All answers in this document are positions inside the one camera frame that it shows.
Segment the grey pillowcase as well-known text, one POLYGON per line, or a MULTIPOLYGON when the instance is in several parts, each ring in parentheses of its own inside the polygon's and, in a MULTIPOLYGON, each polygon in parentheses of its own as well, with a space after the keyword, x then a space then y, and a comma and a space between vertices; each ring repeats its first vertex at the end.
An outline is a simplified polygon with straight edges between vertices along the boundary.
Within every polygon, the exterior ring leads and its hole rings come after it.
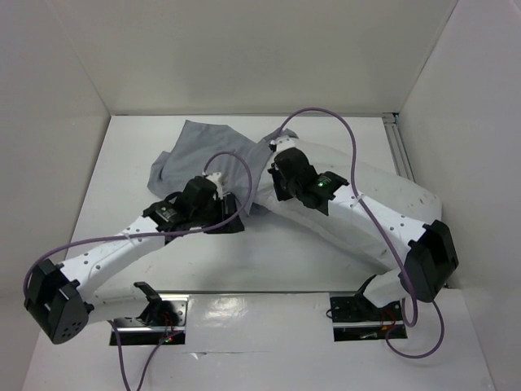
POLYGON ((161 152, 151 166, 148 190, 159 198, 182 191, 187 182, 202 173, 223 174, 223 191, 246 204, 245 213, 266 215, 258 189, 261 175, 273 152, 272 132, 254 142, 228 125, 185 121, 173 150, 161 152))

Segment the white pillow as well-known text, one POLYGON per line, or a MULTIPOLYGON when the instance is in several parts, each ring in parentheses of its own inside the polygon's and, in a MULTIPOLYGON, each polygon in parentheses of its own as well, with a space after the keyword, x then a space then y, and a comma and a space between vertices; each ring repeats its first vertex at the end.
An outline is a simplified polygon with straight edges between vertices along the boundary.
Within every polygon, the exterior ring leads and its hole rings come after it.
POLYGON ((351 153, 333 147, 300 140, 296 148, 319 173, 338 174, 349 186, 335 193, 323 214, 297 199, 279 202, 266 173, 258 187, 261 204, 363 261, 385 270, 395 268, 398 260, 405 260, 408 243, 423 234, 423 225, 441 218, 440 198, 406 178, 353 163, 351 153))

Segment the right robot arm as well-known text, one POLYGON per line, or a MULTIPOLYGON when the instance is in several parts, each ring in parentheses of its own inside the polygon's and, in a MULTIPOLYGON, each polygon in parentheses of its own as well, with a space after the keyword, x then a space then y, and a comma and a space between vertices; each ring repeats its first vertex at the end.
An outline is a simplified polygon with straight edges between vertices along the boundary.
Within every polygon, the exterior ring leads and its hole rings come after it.
POLYGON ((391 302, 412 296, 432 302, 458 267, 450 229, 398 213, 356 193, 347 179, 318 173, 299 149, 274 156, 268 169, 274 183, 272 210, 336 243, 353 244, 355 235, 373 239, 391 255, 388 271, 366 280, 358 290, 355 309, 374 319, 391 302))

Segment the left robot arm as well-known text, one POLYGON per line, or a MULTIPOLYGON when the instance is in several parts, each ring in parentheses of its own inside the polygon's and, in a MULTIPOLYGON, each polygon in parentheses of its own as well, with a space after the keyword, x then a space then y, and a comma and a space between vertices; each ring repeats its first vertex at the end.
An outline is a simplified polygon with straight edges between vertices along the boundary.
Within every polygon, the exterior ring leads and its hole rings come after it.
POLYGON ((78 335, 110 304, 129 298, 136 300, 131 314, 141 324, 173 329, 177 312, 148 283, 136 282, 128 294, 114 298, 102 298, 97 289, 189 232, 231 234, 243 229, 234 196, 223 191, 222 173, 196 176, 183 191, 146 208, 119 235, 97 239, 87 253, 60 264, 48 256, 37 260, 24 282, 24 307, 55 345, 78 335))

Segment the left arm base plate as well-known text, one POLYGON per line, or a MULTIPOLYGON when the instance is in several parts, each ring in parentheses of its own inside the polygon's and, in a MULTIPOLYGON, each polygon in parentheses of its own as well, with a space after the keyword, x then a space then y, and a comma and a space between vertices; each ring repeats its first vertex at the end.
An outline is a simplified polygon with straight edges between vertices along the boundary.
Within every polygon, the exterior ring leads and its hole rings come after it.
POLYGON ((188 295, 161 293, 162 303, 138 317, 114 319, 123 346, 184 345, 188 295))

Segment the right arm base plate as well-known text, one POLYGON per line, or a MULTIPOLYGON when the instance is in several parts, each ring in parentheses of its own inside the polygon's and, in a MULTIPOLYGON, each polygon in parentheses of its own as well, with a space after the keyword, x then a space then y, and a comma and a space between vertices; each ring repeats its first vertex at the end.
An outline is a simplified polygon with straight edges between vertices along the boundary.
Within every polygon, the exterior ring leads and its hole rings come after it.
POLYGON ((354 294, 333 294, 326 317, 332 322, 335 342, 407 339, 398 301, 378 308, 354 294))

